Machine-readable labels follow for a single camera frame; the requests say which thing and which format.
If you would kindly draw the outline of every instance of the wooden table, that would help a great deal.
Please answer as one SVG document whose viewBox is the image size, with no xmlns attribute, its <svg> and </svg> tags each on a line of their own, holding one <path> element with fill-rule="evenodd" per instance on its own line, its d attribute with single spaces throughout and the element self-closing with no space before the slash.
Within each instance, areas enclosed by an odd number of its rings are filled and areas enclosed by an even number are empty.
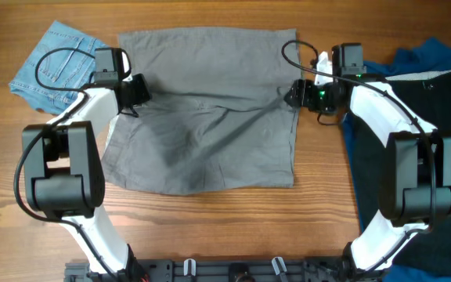
<svg viewBox="0 0 451 282">
<path fill-rule="evenodd" d="M 14 2 L 0 0 L 0 3 Z M 124 31 L 169 27 L 297 28 L 320 51 L 362 42 L 367 60 L 390 61 L 398 47 L 429 36 L 451 45 L 451 2 L 271 1 L 0 5 L 0 280 L 59 281 L 65 262 L 85 256 L 63 228 L 27 217 L 15 204 L 13 173 L 24 126 L 45 122 L 9 92 L 8 82 L 53 20 L 117 45 Z M 302 59 L 311 59 L 310 50 Z M 98 139 L 103 150 L 106 133 Z M 295 188 L 244 188 L 170 197 L 107 185 L 115 226 L 140 259 L 268 259 L 338 255 L 359 234 L 341 131 L 303 110 Z"/>
</svg>

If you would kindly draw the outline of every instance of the black mounting bracket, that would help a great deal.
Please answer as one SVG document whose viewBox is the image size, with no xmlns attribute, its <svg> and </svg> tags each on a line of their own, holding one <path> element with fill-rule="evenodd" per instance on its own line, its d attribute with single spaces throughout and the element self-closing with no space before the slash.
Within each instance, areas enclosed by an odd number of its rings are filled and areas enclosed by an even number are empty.
<svg viewBox="0 0 451 282">
<path fill-rule="evenodd" d="M 152 268 L 156 268 L 156 265 L 148 265 L 148 267 L 152 267 Z M 76 273 L 79 270 L 79 273 L 81 275 L 79 275 L 79 277 L 82 277 L 82 279 L 86 279 L 88 278 L 89 281 L 93 281 L 93 282 L 143 282 L 143 281 L 149 281 L 150 280 L 150 275 L 149 273 L 146 271 L 146 267 L 144 267 L 143 265 L 140 264 L 140 261 L 137 260 L 137 258 L 133 255 L 133 251 L 132 251 L 132 247 L 130 247 L 130 245 L 128 245 L 128 261 L 126 262 L 126 267 L 122 270 L 117 271 L 116 273 L 113 273 L 113 275 L 115 276 L 116 280 L 113 280 L 113 277 L 109 274 L 100 274 L 100 273 L 91 273 L 88 272 L 85 274 L 85 276 L 82 276 L 82 272 L 81 269 L 83 269 L 82 267 L 80 269 L 77 269 L 76 267 L 73 267 L 72 269 L 74 269 L 74 273 Z M 72 275 L 69 276 L 69 281 L 81 281 L 81 280 L 77 280 L 77 276 Z"/>
<path fill-rule="evenodd" d="M 336 114 L 346 101 L 345 88 L 339 83 L 316 86 L 314 81 L 298 79 L 285 94 L 284 101 L 294 108 L 307 107 L 311 112 Z"/>
<path fill-rule="evenodd" d="M 451 134 L 434 131 L 430 148 L 420 134 L 395 132 L 389 135 L 384 173 L 379 186 L 379 209 L 393 226 L 429 218 L 431 171 L 427 150 L 435 155 L 436 217 L 451 215 Z"/>
<path fill-rule="evenodd" d="M 121 48 L 95 50 L 96 72 L 93 73 L 93 85 L 113 89 L 119 113 L 138 118 L 139 115 L 133 107 L 149 101 L 152 95 L 142 74 L 134 74 L 131 80 L 124 80 L 132 73 L 132 66 L 128 60 L 130 66 L 127 70 L 124 69 L 123 53 L 128 58 L 128 54 Z M 131 113 L 124 112 L 124 109 L 129 109 Z"/>
<path fill-rule="evenodd" d="M 27 126 L 22 132 L 23 148 L 45 127 Z M 70 157 L 70 167 L 49 168 L 48 162 L 59 157 Z M 106 184 L 90 121 L 48 131 L 32 147 L 24 166 L 27 202 L 49 219 L 89 218 L 103 202 Z"/>
<path fill-rule="evenodd" d="M 196 275 L 184 275 L 184 262 L 169 259 L 139 260 L 147 271 L 150 282 L 230 282 L 231 266 L 248 269 L 247 275 L 255 282 L 281 282 L 276 275 L 272 261 L 206 261 L 196 263 Z M 286 266 L 283 278 L 286 282 L 342 282 L 349 281 L 347 276 L 339 277 L 342 269 L 342 257 L 311 257 L 301 260 L 284 261 Z M 94 282 L 88 273 L 88 263 L 66 264 L 64 282 Z M 366 281 L 380 281 L 384 271 L 372 272 Z"/>
</svg>

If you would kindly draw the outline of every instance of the denim fabric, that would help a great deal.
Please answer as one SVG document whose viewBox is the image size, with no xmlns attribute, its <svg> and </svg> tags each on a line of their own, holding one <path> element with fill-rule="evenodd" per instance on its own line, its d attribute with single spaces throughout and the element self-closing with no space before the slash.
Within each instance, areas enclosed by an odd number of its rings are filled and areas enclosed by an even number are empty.
<svg viewBox="0 0 451 282">
<path fill-rule="evenodd" d="M 50 114 L 60 114 L 74 102 L 76 92 L 53 91 L 38 85 L 34 77 L 36 64 L 48 51 L 71 47 L 95 54 L 95 49 L 107 47 L 97 38 L 68 27 L 58 21 L 46 31 L 15 78 L 9 83 L 12 93 L 23 97 L 34 109 Z M 60 51 L 47 57 L 39 67 L 39 79 L 53 87 L 79 88 L 87 83 L 95 70 L 95 60 L 73 51 Z"/>
</svg>

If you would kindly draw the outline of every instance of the black cable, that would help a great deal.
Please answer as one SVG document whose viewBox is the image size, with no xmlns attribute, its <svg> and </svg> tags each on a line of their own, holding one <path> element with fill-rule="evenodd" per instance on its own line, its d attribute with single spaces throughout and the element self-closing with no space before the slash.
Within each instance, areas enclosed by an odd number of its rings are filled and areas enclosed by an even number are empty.
<svg viewBox="0 0 451 282">
<path fill-rule="evenodd" d="M 320 120 L 321 116 L 323 115 L 323 113 L 319 113 L 318 117 L 316 118 L 316 120 L 318 121 L 318 123 L 320 125 L 324 125 L 324 126 L 335 126 L 335 125 L 342 125 L 342 123 L 344 122 L 345 117 L 347 116 L 348 113 L 345 113 L 344 116 L 337 122 L 332 122 L 332 123 L 326 123 L 326 122 L 322 122 Z"/>
<path fill-rule="evenodd" d="M 76 229 L 76 231 L 79 233 L 79 235 L 81 236 L 81 238 L 85 241 L 88 249 L 90 250 L 90 252 L 93 254 L 93 256 L 95 257 L 95 259 L 99 262 L 99 264 L 106 270 L 107 274 L 109 276 L 111 276 L 114 280 L 118 280 L 114 274 L 112 273 L 112 271 L 110 271 L 109 267 L 106 265 L 106 263 L 102 260 L 102 257 L 99 255 L 99 252 L 94 248 L 94 246 L 92 245 L 92 243 L 90 242 L 90 240 L 88 239 L 88 236 L 86 235 L 85 231 L 81 228 L 80 225 L 74 223 L 74 222 L 70 222 L 67 220 L 62 220 L 62 219 L 48 219 L 46 217 L 40 216 L 35 214 L 34 212 L 32 212 L 22 201 L 22 197 L 20 196 L 20 173 L 22 172 L 22 167 L 23 167 L 23 163 L 25 162 L 25 160 L 27 159 L 27 156 L 29 155 L 29 153 L 31 152 L 32 148 L 34 147 L 34 145 L 39 141 L 40 138 L 42 138 L 45 134 L 49 133 L 50 131 L 52 131 L 59 123 L 66 121 L 67 119 L 70 118 L 70 116 L 72 114 L 74 114 L 76 111 L 78 111 L 79 109 L 81 109 L 83 107 L 83 105 L 88 101 L 89 99 L 89 95 L 87 92 L 85 92 L 85 89 L 88 88 L 88 85 L 84 85 L 83 87 L 81 87 L 80 89 L 72 89 L 72 88 L 57 88 L 57 87 L 52 87 L 52 86 L 47 86 L 41 83 L 41 81 L 39 81 L 39 77 L 38 77 L 38 70 L 39 70 L 39 66 L 41 65 L 42 61 L 49 55 L 53 54 L 54 52 L 59 52 L 59 51 L 63 51 L 63 50 L 70 50 L 70 51 L 75 51 L 75 52 L 80 52 L 85 54 L 86 56 L 90 56 L 92 58 L 95 58 L 93 55 L 91 55 L 90 53 L 87 53 L 85 51 L 82 51 L 80 49 L 74 49 L 74 48 L 58 48 L 58 49 L 54 49 L 50 52 L 47 52 L 36 64 L 36 69 L 34 72 L 34 76 L 36 78 L 36 81 L 38 82 L 38 84 L 45 88 L 45 89 L 50 89 L 50 90 L 57 90 L 57 91 L 75 91 L 75 92 L 81 92 L 84 94 L 84 96 L 82 97 L 81 101 L 72 108 L 72 110 L 66 112 L 60 119 L 58 119 L 57 121 L 54 121 L 52 124 L 44 127 L 32 140 L 31 142 L 27 145 L 27 147 L 23 150 L 22 155 L 20 156 L 20 159 L 17 163 L 16 169 L 15 169 L 15 175 L 13 178 L 13 193 L 15 194 L 15 200 L 16 203 L 19 205 L 20 209 L 22 209 L 26 214 L 28 214 L 31 218 L 42 221 L 42 222 L 51 222 L 51 223 L 62 223 L 62 224 L 66 224 L 68 226 L 72 226 Z"/>
<path fill-rule="evenodd" d="M 92 73 L 90 74 L 90 77 L 88 78 L 88 83 L 92 83 L 92 78 L 93 78 L 93 75 L 95 74 L 95 72 L 94 71 L 92 71 Z"/>
<path fill-rule="evenodd" d="M 428 228 L 426 230 L 422 230 L 422 229 L 410 230 L 407 233 L 405 233 L 405 236 L 400 240 L 400 242 L 395 246 L 395 248 L 393 248 L 393 250 L 391 250 L 386 256 L 384 256 L 379 262 L 377 262 L 375 265 L 373 265 L 367 271 L 365 271 L 364 273 L 360 274 L 360 278 L 362 278 L 367 273 L 370 273 L 370 272 L 374 271 L 378 266 L 382 265 L 382 263 L 386 262 L 389 258 L 391 258 L 396 253 L 396 251 L 401 248 L 401 246 L 406 242 L 406 240 L 408 238 L 410 238 L 410 236 L 413 233 L 427 234 L 427 233 L 430 233 L 430 232 L 432 232 L 434 230 L 434 228 L 435 228 L 435 220 L 436 220 L 436 210 L 435 210 L 435 206 L 436 206 L 435 156 L 434 156 L 434 154 L 432 152 L 431 144 L 429 143 L 429 138 L 428 138 L 426 132 L 424 131 L 424 129 L 419 125 L 419 122 L 418 122 L 417 118 L 412 116 L 412 114 L 397 99 L 395 99 L 392 96 L 390 96 L 386 91 L 380 90 L 377 87 L 374 87 L 374 86 L 369 85 L 367 83 L 364 83 L 364 82 L 361 82 L 361 81 L 352 80 L 352 79 L 349 79 L 349 78 L 339 77 L 337 75 L 327 74 L 327 73 L 324 73 L 324 72 L 321 72 L 321 71 L 313 70 L 313 69 L 308 68 L 308 67 L 304 67 L 304 66 L 302 66 L 302 65 L 300 65 L 298 63 L 295 63 L 294 61 L 290 60 L 287 57 L 287 54 L 285 53 L 285 48 L 289 44 L 293 44 L 293 43 L 303 44 L 303 45 L 309 46 L 309 47 L 314 49 L 314 47 L 312 47 L 312 45 L 310 45 L 307 42 L 301 42 L 301 41 L 298 41 L 298 40 L 290 40 L 290 41 L 286 42 L 283 45 L 283 47 L 281 47 L 281 55 L 283 56 L 283 58 L 290 65 L 292 65 L 292 66 L 294 66 L 294 67 L 296 67 L 296 68 L 298 68 L 298 69 L 300 69 L 302 71 L 307 71 L 307 72 L 312 73 L 312 74 L 318 74 L 318 75 L 322 75 L 322 76 L 325 76 L 325 77 L 328 77 L 328 78 L 333 78 L 333 79 L 337 79 L 337 80 L 346 81 L 346 82 L 352 83 L 354 85 L 364 86 L 364 87 L 367 87 L 368 89 L 371 89 L 371 90 L 374 90 L 375 92 L 380 93 L 382 96 L 384 96 L 384 97 L 388 98 L 389 100 L 391 100 L 412 121 L 412 125 L 417 128 L 417 130 L 420 133 L 420 137 L 422 138 L 422 142 L 426 146 L 426 151 L 428 153 L 428 163 L 429 163 L 430 170 L 431 170 L 431 206 L 429 208 L 429 225 L 428 225 Z"/>
<path fill-rule="evenodd" d="M 389 253 L 382 257 L 381 260 L 379 260 L 378 262 L 376 262 L 374 265 L 372 265 L 368 270 L 363 271 L 362 273 L 358 273 L 352 280 L 351 282 L 356 282 L 362 278 L 364 278 L 365 275 L 367 275 L 368 273 L 371 273 L 372 271 L 374 271 L 375 269 L 377 269 L 377 267 L 381 266 L 383 263 L 386 263 L 404 244 L 405 242 L 410 238 L 410 236 L 412 236 L 412 234 L 414 233 L 419 233 L 418 230 L 409 230 L 407 232 L 405 232 L 405 236 L 403 236 L 398 243 L 393 247 L 393 249 L 391 249 L 389 251 Z"/>
<path fill-rule="evenodd" d="M 316 64 L 318 63 L 319 54 L 318 54 L 318 50 L 310 43 L 303 42 L 300 40 L 290 40 L 289 42 L 285 43 L 285 45 L 283 45 L 283 47 L 281 47 L 281 54 L 285 53 L 285 48 L 287 47 L 287 45 L 289 45 L 291 43 L 301 44 L 301 45 L 307 46 L 310 49 L 312 49 L 312 51 L 314 51 L 314 54 L 316 55 L 316 58 L 311 60 L 311 66 L 316 67 Z"/>
<path fill-rule="evenodd" d="M 307 262 L 307 264 L 308 264 L 307 267 L 306 266 L 302 266 L 302 268 L 305 271 L 307 271 L 308 273 L 312 273 L 313 272 L 313 271 L 310 270 L 310 268 L 309 268 L 310 266 L 314 266 L 315 268 L 320 269 L 323 272 L 330 274 L 332 277 L 334 277 L 335 274 L 338 272 L 337 269 L 334 269 L 334 268 L 332 268 L 330 266 L 321 266 L 320 264 L 315 263 L 315 262 L 311 262 L 311 263 Z"/>
</svg>

